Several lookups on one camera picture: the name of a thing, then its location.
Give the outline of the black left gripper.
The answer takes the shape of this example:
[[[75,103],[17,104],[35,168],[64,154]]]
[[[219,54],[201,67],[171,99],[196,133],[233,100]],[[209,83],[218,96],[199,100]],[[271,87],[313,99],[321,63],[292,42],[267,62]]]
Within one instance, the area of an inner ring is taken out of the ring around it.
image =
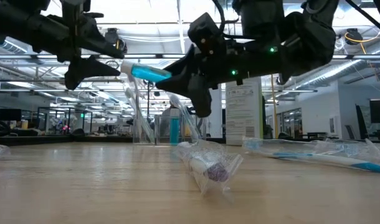
[[[90,11],[92,0],[60,0],[62,15],[41,14],[51,0],[30,0],[31,46],[39,53],[46,51],[59,61],[70,61],[65,73],[65,86],[74,90],[85,78],[116,77],[117,69],[99,62],[94,56],[79,58],[82,49],[113,58],[124,58],[124,53],[107,42],[98,31],[96,18],[103,14]]]

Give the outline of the clear acrylic holder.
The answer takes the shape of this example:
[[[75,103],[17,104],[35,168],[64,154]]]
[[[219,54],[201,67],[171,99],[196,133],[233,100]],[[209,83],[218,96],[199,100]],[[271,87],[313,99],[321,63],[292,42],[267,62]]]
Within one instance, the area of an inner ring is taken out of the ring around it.
[[[190,116],[170,116],[156,114],[153,117],[134,117],[128,121],[135,144],[171,145],[182,142],[194,144],[200,139],[211,137],[206,118]]]

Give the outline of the white wipes canister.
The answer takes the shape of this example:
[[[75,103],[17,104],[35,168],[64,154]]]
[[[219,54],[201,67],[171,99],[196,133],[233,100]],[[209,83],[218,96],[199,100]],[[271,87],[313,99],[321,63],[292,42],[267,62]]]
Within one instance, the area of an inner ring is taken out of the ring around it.
[[[241,146],[243,138],[261,138],[261,78],[249,78],[242,85],[226,84],[226,144]]]

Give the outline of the background robot station frame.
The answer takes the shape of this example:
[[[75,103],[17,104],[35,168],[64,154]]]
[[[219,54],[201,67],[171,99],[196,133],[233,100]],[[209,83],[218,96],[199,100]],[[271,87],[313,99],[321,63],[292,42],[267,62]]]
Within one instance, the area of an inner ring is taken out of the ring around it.
[[[92,131],[93,112],[78,108],[38,107],[38,129],[45,135],[69,135],[80,129],[85,134]]]

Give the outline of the person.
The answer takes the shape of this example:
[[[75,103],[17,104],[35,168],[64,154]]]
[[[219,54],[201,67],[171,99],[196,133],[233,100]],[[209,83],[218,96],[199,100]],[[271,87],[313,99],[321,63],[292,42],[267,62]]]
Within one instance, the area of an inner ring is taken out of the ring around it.
[[[159,134],[161,137],[163,136],[169,136],[170,134],[170,125],[171,125],[171,118],[170,118],[170,111],[171,109],[176,108],[170,101],[170,106],[163,111],[160,117],[160,125],[159,125]]]

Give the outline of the blue toothbrush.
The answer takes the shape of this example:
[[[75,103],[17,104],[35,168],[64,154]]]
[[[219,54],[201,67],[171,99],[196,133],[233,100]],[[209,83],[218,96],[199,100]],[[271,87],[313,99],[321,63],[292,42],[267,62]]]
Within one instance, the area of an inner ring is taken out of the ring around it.
[[[349,167],[380,174],[380,148],[370,140],[313,140],[243,138],[244,149],[255,155],[330,166]]]

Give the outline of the black ceiling fixture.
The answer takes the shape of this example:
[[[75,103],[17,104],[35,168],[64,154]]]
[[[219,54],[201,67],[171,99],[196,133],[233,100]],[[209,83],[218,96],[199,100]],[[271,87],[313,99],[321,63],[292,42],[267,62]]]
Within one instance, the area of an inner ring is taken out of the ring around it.
[[[117,28],[108,28],[105,32],[105,39],[109,43],[111,43],[116,49],[120,50],[122,54],[127,53],[128,49],[126,42],[119,37]]]
[[[349,28],[346,30],[344,39],[348,45],[358,45],[363,40],[363,37],[357,28]]]

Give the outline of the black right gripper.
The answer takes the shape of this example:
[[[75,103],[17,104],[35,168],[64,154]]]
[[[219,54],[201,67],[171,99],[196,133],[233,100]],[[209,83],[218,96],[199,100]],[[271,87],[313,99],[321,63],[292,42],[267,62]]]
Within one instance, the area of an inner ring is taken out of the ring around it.
[[[194,44],[184,57],[164,68],[172,77],[157,82],[156,87],[189,98],[200,118],[211,114],[209,88],[233,81],[241,85],[246,78],[279,73],[285,64],[279,46],[212,39]]]

